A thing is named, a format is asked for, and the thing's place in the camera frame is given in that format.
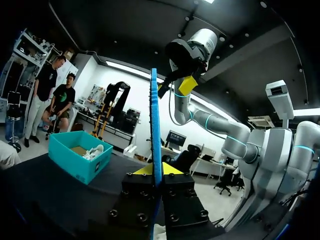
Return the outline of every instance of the teal box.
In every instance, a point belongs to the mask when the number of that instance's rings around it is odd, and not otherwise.
[[[70,150],[78,146],[90,150],[99,144],[103,145],[103,153],[91,161]],[[49,139],[49,157],[63,170],[86,185],[109,163],[112,149],[112,145],[85,131],[51,134]]]

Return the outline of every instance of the bolt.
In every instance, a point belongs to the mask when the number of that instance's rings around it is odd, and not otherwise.
[[[174,191],[169,191],[169,195],[170,195],[170,197],[174,197],[176,195],[176,193]]]
[[[145,191],[142,191],[142,192],[140,192],[140,194],[142,195],[142,196],[144,196],[144,197],[147,197],[149,194],[147,193],[147,192],[145,192]]]
[[[138,213],[136,215],[137,217],[137,220],[140,222],[140,223],[143,223],[145,221],[147,221],[148,217],[144,214],[144,213]]]
[[[272,225],[271,223],[266,223],[264,225],[264,230],[270,232],[272,230]]]
[[[189,188],[187,191],[188,195],[193,195],[196,193],[196,191],[193,188]]]
[[[205,209],[200,211],[200,217],[202,217],[202,218],[208,217],[208,214],[209,214],[209,212]]]
[[[121,193],[122,193],[122,195],[124,195],[126,197],[129,195],[129,192],[127,190],[122,190]]]
[[[263,220],[263,218],[264,218],[264,217],[263,217],[262,215],[258,215],[255,220],[256,220],[257,222],[261,222],[261,221]]]
[[[179,217],[177,215],[175,215],[175,214],[171,214],[170,215],[170,220],[171,220],[171,222],[176,222],[176,221],[179,220]]]
[[[118,211],[115,209],[112,209],[111,211],[109,211],[109,215],[115,218],[116,216],[118,216]]]

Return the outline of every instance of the white pants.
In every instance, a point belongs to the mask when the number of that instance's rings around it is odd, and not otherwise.
[[[0,169],[7,169],[21,162],[17,151],[0,140]]]
[[[41,101],[37,96],[33,98],[29,115],[28,115],[28,122],[25,128],[25,138],[29,139],[31,132],[32,135],[35,136],[37,134],[37,128],[41,122],[42,115],[44,114],[46,107],[49,106],[49,100]]]

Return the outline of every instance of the ceiling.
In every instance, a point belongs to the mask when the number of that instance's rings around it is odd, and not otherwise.
[[[294,109],[313,107],[319,101],[315,77],[309,76],[309,65],[304,66],[306,56],[301,51],[297,54],[298,41],[275,11],[263,8],[258,0],[212,4],[204,0],[198,4],[193,0],[78,0],[76,4],[55,0],[50,4],[79,51],[96,51],[147,70],[157,67],[164,76],[170,72],[166,44],[179,33],[188,40],[199,29],[211,29],[226,41],[218,41],[203,77],[206,83],[195,91],[242,122],[248,116],[270,115],[276,126],[280,124],[266,97],[267,83],[285,80]],[[301,63],[303,73],[298,70]]]

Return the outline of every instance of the sneaker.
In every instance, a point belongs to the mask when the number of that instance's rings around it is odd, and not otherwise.
[[[86,151],[83,157],[89,161],[92,161],[95,157],[99,156],[104,151],[104,146],[99,144],[97,147],[91,148],[89,151]]]
[[[33,140],[33,141],[35,141],[37,144],[40,143],[39,138],[37,138],[36,136],[32,136],[32,135],[31,135],[31,136],[30,136],[30,139]]]
[[[24,145],[26,148],[29,147],[29,139],[24,138]]]

